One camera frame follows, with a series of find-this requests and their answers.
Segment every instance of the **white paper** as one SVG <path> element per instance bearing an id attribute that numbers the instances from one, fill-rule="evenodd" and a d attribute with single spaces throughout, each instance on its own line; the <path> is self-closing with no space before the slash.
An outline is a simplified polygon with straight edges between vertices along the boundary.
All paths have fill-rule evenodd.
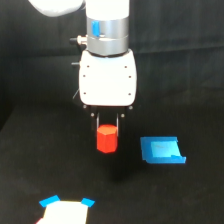
<path id="1" fill-rule="evenodd" d="M 81 202 L 57 201 L 47 206 L 44 224 L 85 224 L 87 212 Z"/>

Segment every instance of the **blue paper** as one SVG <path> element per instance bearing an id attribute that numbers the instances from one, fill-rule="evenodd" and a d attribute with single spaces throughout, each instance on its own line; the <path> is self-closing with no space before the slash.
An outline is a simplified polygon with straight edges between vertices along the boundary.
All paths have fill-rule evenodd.
<path id="1" fill-rule="evenodd" d="M 40 201 L 39 203 L 41 204 L 42 207 L 47 207 L 47 205 L 51 204 L 51 203 L 54 203 L 56 201 L 60 201 L 59 197 L 57 195 L 53 196 L 53 197 L 50 197 L 50 198 L 47 198 L 43 201 Z"/>
<path id="2" fill-rule="evenodd" d="M 92 207 L 94 205 L 95 201 L 87 199 L 87 198 L 83 198 L 81 203 L 83 205 L 87 205 L 88 207 Z"/>
<path id="3" fill-rule="evenodd" d="M 141 138 L 142 158 L 152 164 L 185 163 L 177 145 L 176 137 Z"/>

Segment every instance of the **black table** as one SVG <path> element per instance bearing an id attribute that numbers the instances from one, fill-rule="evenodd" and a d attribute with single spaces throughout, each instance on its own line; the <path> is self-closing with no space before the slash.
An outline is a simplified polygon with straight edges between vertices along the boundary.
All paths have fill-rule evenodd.
<path id="1" fill-rule="evenodd" d="M 223 134 L 221 108 L 138 105 L 104 155 L 82 109 L 18 106 L 0 133 L 0 223 L 35 223 L 53 195 L 95 200 L 87 224 L 224 223 Z M 143 136 L 177 136 L 187 163 L 145 163 Z"/>

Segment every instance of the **red block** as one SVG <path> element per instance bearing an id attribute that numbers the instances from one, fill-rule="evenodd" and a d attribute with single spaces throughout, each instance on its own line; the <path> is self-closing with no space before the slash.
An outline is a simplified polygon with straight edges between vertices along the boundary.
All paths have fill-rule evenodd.
<path id="1" fill-rule="evenodd" d="M 117 127 L 101 125 L 97 130 L 97 149 L 103 153 L 117 150 Z"/>

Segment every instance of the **black background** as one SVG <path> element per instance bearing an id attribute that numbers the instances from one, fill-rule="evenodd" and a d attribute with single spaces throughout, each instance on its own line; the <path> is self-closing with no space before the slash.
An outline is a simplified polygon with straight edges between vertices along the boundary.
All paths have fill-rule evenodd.
<path id="1" fill-rule="evenodd" d="M 131 0 L 139 96 L 117 153 L 96 152 L 72 103 L 85 11 L 58 18 L 0 1 L 0 221 L 34 223 L 38 201 L 97 201 L 88 223 L 223 223 L 224 2 Z M 185 166 L 141 161 L 142 136 L 177 136 Z"/>

